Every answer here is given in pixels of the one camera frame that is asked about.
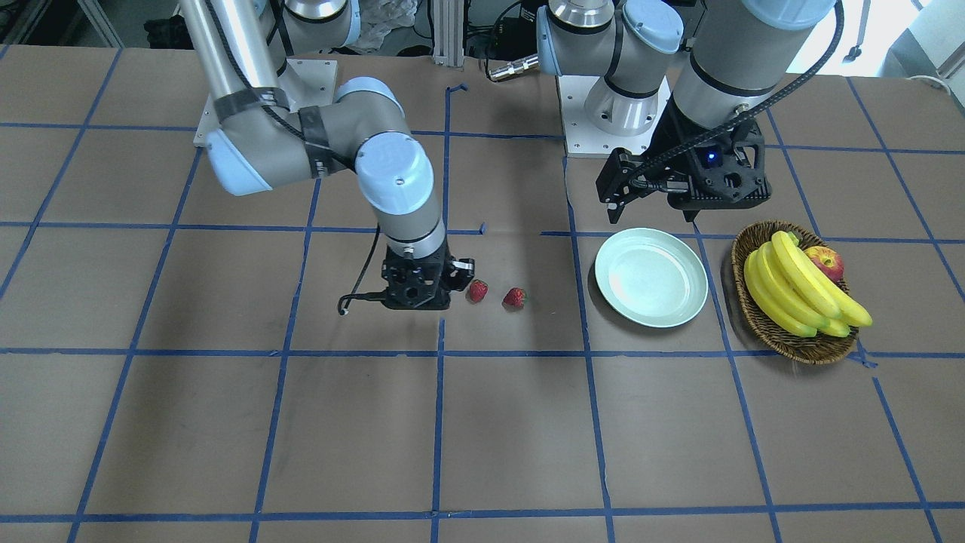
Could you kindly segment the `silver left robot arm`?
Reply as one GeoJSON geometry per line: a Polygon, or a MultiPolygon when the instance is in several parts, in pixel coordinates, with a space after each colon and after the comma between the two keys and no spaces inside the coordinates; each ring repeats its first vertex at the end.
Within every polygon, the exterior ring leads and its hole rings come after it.
{"type": "Polygon", "coordinates": [[[709,1],[661,113],[654,113],[685,22],[664,1],[550,1],[535,14],[542,72],[594,76],[585,112],[607,133],[652,130],[617,147],[594,185],[610,223],[661,192],[687,221],[772,195],[759,113],[824,66],[844,31],[841,1],[709,1]]]}

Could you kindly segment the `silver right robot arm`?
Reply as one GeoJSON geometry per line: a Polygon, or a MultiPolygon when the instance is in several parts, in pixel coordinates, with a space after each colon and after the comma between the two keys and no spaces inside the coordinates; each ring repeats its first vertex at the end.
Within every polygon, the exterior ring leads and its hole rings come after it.
{"type": "Polygon", "coordinates": [[[213,130],[200,138],[231,195],[254,195],[342,170],[355,172],[387,249],[382,291],[341,297],[393,310],[441,311],[473,280],[473,260],[452,257],[434,172],[392,90],[355,77],[323,101],[296,71],[300,53],[355,42],[357,1],[182,1],[207,77],[213,130]]]}

